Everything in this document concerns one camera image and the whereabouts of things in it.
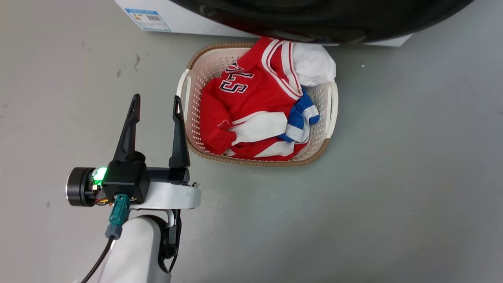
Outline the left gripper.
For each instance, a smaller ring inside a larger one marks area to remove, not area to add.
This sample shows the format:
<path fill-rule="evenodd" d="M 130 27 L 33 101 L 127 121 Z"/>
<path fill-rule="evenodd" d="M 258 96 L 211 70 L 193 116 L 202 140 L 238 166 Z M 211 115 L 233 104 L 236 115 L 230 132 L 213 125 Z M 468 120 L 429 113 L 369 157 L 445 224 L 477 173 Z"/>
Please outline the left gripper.
<path fill-rule="evenodd" d="M 128 154 L 135 152 L 136 124 L 140 121 L 140 109 L 141 96 L 134 94 L 113 160 L 126 161 Z M 192 209 L 200 205 L 199 184 L 196 182 L 189 184 L 190 174 L 187 168 L 191 163 L 182 101 L 178 96 L 174 97 L 173 121 L 174 139 L 169 168 L 148 167 L 146 169 L 151 180 L 149 191 L 142 204 L 135 198 L 131 198 L 131 208 L 134 210 Z M 65 186 L 65 195 L 69 204 L 81 207 L 112 205 L 115 197 L 106 197 L 101 187 L 105 172 L 106 167 L 74 168 Z"/>

